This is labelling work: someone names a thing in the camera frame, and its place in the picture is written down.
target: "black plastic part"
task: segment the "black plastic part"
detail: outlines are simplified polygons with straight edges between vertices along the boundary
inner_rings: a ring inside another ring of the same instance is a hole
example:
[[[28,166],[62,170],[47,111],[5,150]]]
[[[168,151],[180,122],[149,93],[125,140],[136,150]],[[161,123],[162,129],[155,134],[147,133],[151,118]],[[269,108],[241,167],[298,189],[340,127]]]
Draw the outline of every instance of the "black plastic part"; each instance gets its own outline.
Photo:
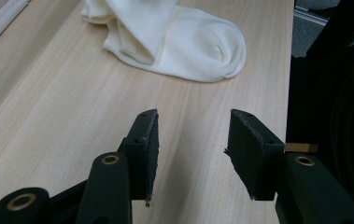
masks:
[[[14,191],[0,201],[0,224],[50,223],[50,199],[44,189]]]
[[[139,114],[118,152],[127,156],[132,200],[151,200],[159,155],[159,127],[156,109]]]
[[[255,116],[232,110],[228,148],[224,151],[247,187],[251,199],[272,201],[276,171],[282,162],[284,144]]]
[[[122,153],[94,160],[76,223],[132,223],[128,163]]]
[[[315,157],[288,154],[281,175],[276,205],[281,224],[354,223],[354,201]]]
[[[85,180],[50,198],[51,211],[53,215],[52,223],[75,223],[80,201],[83,196],[84,189],[86,188],[86,182],[87,181]]]

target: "brass insert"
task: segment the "brass insert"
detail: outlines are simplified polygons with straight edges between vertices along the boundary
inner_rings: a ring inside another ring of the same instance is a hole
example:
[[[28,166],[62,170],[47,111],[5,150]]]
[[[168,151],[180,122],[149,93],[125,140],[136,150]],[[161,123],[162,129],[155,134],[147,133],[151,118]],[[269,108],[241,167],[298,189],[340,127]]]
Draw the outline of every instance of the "brass insert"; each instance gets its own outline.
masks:
[[[106,157],[103,157],[101,159],[101,162],[104,165],[112,165],[112,164],[115,164],[118,161],[119,161],[119,157],[118,156],[113,156],[113,155],[106,156]]]
[[[23,208],[28,207],[36,200],[36,196],[33,193],[24,193],[12,199],[7,204],[7,209],[13,212],[20,211]]]
[[[313,166],[314,164],[316,164],[311,159],[308,159],[307,157],[303,157],[303,156],[297,156],[297,157],[295,157],[295,160],[298,163],[301,163],[302,165],[305,165],[305,166]]]

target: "light wood surface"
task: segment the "light wood surface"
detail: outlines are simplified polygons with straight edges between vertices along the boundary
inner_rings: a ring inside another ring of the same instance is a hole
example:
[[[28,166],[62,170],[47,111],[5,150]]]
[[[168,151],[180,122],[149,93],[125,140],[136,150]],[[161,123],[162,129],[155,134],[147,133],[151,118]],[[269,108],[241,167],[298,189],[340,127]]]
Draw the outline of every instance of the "light wood surface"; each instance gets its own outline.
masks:
[[[134,223],[277,223],[275,203],[253,202],[222,152],[230,110],[253,113],[285,138],[292,0],[181,0],[233,21],[247,42],[242,73],[198,83],[133,68],[102,49],[105,26],[78,0],[33,0],[0,36],[0,199],[24,187],[50,196],[86,179],[116,151],[136,115],[160,114],[150,208]]]

